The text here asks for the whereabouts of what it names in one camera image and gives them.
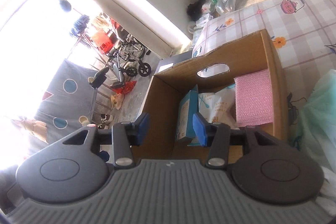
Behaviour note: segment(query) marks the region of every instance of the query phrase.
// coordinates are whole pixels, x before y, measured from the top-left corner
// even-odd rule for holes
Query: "plaid tablecloth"
[[[266,0],[215,18],[204,27],[193,57],[260,29],[272,37],[292,104],[300,109],[321,76],[336,69],[336,0]],[[219,72],[214,67],[203,73]]]

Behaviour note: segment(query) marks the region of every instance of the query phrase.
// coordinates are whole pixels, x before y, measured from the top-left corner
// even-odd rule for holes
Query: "ribbed gray surface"
[[[331,218],[315,203],[278,207],[239,192],[226,174],[198,160],[142,160],[117,171],[94,196],[68,205],[30,199],[15,209],[18,224],[327,224]]]

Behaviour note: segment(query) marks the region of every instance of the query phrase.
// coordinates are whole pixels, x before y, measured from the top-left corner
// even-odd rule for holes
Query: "blue box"
[[[193,129],[193,115],[198,112],[198,87],[197,85],[181,100],[178,108],[176,127],[176,140],[195,138]]]

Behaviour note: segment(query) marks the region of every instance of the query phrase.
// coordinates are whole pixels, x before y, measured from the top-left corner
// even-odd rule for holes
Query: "circular cover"
[[[234,164],[232,177],[247,195],[274,204],[313,198],[324,180],[315,161],[285,146],[259,146],[252,150]]]

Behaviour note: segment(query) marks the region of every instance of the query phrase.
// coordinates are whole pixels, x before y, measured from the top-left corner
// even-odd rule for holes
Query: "metal screw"
[[[221,159],[221,158],[212,158],[208,161],[208,164],[211,166],[222,166],[224,165],[225,160]]]
[[[119,166],[129,166],[133,163],[133,160],[130,158],[119,158],[115,161],[115,163]]]

